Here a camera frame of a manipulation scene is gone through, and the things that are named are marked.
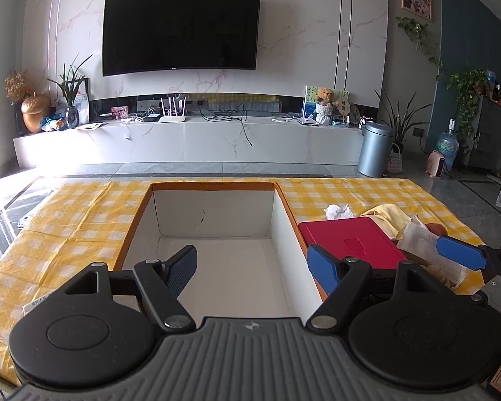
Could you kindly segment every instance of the black television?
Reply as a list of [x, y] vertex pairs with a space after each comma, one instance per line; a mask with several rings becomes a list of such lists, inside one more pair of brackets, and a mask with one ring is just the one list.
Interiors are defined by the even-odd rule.
[[256, 69], [260, 0], [106, 0], [103, 76]]

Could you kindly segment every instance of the climbing plant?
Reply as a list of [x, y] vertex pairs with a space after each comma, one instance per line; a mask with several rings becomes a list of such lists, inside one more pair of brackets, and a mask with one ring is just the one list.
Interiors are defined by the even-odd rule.
[[[430, 63], [439, 69], [439, 74], [448, 77], [447, 88], [456, 88], [457, 109], [458, 109], [458, 131], [457, 136], [463, 142], [467, 137], [474, 137], [474, 130], [471, 122], [477, 116], [479, 111], [479, 98], [482, 91], [487, 87], [488, 79], [481, 68], [466, 69], [462, 73], [450, 73], [444, 68], [441, 61], [440, 44], [433, 44], [430, 39], [429, 25], [420, 24], [413, 18], [396, 17], [398, 27], [403, 29], [408, 38], [415, 42], [415, 49], [422, 51]], [[469, 148], [463, 147], [464, 152], [468, 153]]]

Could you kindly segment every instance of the red box lid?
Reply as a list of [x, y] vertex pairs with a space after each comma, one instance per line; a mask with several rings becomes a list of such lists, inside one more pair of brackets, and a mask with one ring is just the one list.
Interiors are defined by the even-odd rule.
[[369, 262], [373, 268], [397, 269], [406, 258], [369, 217], [304, 222], [299, 229], [306, 244], [319, 244], [338, 259], [348, 256]]

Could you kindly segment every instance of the tv console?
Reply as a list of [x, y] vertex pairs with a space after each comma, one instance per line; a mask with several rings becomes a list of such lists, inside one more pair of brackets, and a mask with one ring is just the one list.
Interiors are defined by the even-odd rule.
[[357, 165], [363, 137], [358, 129], [306, 127], [249, 117], [209, 122], [117, 121], [95, 130], [46, 132], [14, 139], [20, 167], [127, 162], [272, 162]]

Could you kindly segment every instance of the trash can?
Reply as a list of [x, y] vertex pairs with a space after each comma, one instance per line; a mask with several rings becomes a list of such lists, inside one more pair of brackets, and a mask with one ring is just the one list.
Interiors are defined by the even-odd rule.
[[358, 160], [358, 171], [371, 178], [381, 178], [388, 166], [393, 129], [382, 123], [369, 122], [362, 135], [364, 142]]

